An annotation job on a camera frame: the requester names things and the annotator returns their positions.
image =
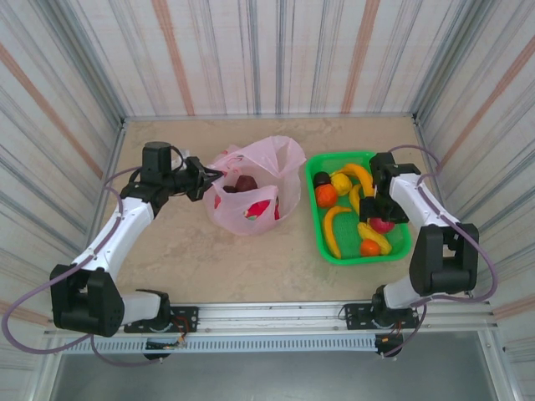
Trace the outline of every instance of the red apple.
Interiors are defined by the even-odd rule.
[[[394,223],[382,221],[379,217],[372,217],[369,219],[371,228],[379,232],[380,234],[386,234],[394,229]]]

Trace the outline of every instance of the gray floor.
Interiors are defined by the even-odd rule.
[[[92,355],[64,356],[52,400],[97,399],[485,401],[496,396],[475,333],[422,333],[397,361],[374,353],[184,354],[171,355],[163,365],[115,368]]]

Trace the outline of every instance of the mounting plate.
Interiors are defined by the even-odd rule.
[[[182,307],[182,306],[172,306],[171,307],[171,317],[180,316],[187,319],[188,328],[183,320],[179,319],[176,322],[181,328],[182,332],[196,332],[197,324],[199,322],[199,308],[198,307]],[[150,326],[149,320],[139,320],[138,322],[133,322],[131,324],[125,325],[125,332],[127,333],[140,333],[140,332],[180,332],[175,324],[170,322],[163,329],[156,330]]]
[[[393,311],[395,317],[389,326],[380,326],[375,321],[371,303],[348,303],[344,305],[345,323],[348,330],[376,330],[378,328],[394,328],[396,322],[401,322],[401,329],[416,328],[419,319],[418,314],[412,309],[400,309]]]

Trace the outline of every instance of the plastic orange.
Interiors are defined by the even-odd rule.
[[[314,194],[319,207],[333,207],[338,201],[338,192],[331,184],[320,185]]]
[[[360,255],[362,256],[379,256],[381,248],[374,240],[364,240],[360,243]]]

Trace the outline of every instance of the lemon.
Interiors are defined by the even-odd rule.
[[[353,188],[353,183],[349,177],[344,173],[336,173],[331,177],[331,184],[338,193],[338,196],[347,195],[351,188]]]

